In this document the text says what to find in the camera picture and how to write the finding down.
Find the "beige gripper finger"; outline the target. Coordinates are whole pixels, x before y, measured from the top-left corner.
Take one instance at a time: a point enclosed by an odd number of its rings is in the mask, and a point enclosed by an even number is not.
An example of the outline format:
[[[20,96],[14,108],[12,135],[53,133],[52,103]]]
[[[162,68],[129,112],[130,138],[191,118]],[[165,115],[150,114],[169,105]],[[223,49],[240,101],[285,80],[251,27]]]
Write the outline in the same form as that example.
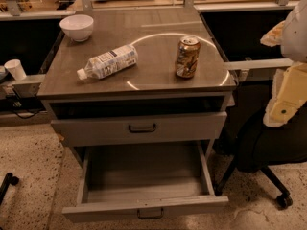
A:
[[[307,102],[307,63],[295,62],[286,70],[277,69],[273,77],[272,97],[265,109],[263,123],[281,127]]]
[[[284,24],[285,22],[281,21],[280,23],[275,25],[272,29],[270,29],[261,37],[260,43],[269,47],[280,45],[282,42],[282,32]]]

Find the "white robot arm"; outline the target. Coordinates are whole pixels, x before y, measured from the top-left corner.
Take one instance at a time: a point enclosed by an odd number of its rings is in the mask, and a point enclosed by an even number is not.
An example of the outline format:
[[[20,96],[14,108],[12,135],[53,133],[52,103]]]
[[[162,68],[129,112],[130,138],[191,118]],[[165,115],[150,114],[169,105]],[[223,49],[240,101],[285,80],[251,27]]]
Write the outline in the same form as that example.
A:
[[[282,56],[293,62],[285,71],[276,71],[263,118],[267,127],[281,127],[307,102],[307,0],[300,0],[260,42],[270,47],[279,45]]]

